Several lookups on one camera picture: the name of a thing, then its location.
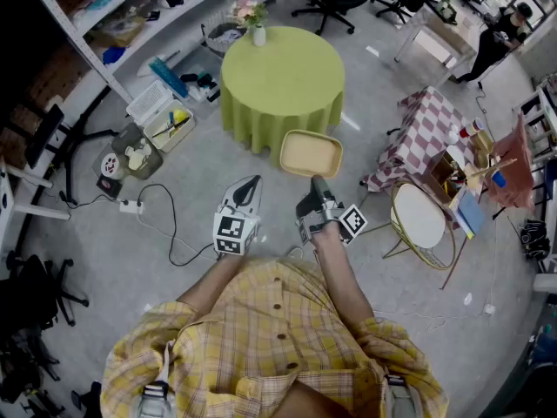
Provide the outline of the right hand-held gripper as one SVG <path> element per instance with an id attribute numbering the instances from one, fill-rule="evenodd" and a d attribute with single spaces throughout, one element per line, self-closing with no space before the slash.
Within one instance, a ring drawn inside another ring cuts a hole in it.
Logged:
<path id="1" fill-rule="evenodd" d="M 367 226 L 366 218 L 356 205 L 344 207 L 336 201 L 321 175 L 312 176 L 310 192 L 296 206 L 296 219 L 304 245 L 331 222 L 339 225 L 339 238 L 344 246 L 349 246 Z"/>

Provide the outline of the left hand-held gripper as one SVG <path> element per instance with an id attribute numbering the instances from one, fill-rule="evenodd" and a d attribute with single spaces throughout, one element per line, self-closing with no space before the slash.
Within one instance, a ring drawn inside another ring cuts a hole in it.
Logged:
<path id="1" fill-rule="evenodd" d="M 262 177 L 252 175 L 230 185 L 213 220 L 213 244 L 218 253 L 243 256 L 258 235 Z"/>

